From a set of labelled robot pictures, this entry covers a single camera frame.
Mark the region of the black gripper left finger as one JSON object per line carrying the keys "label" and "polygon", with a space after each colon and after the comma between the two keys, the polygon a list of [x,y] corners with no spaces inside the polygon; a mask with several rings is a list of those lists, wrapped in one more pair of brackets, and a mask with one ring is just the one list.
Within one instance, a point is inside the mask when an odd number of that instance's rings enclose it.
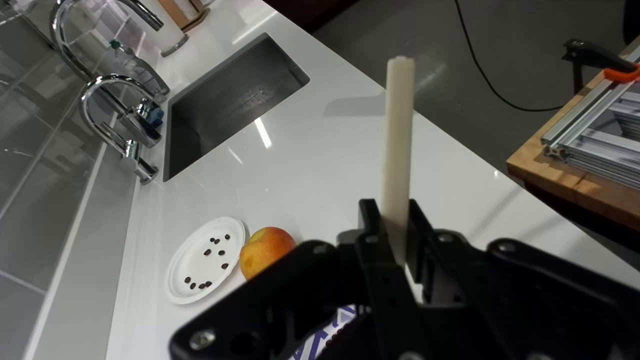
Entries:
{"label": "black gripper left finger", "polygon": [[362,281],[362,312],[348,324],[346,354],[352,360],[426,360],[417,303],[372,198],[358,201],[358,228],[341,241],[354,252]]}

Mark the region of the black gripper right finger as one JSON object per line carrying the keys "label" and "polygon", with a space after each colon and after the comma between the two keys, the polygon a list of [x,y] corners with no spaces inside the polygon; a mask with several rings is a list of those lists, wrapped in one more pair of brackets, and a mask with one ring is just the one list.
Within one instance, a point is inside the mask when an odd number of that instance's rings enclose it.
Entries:
{"label": "black gripper right finger", "polygon": [[459,232],[434,228],[416,201],[408,216],[406,264],[424,285],[424,360],[526,360],[533,350],[526,258],[533,250],[512,237],[478,250]]}

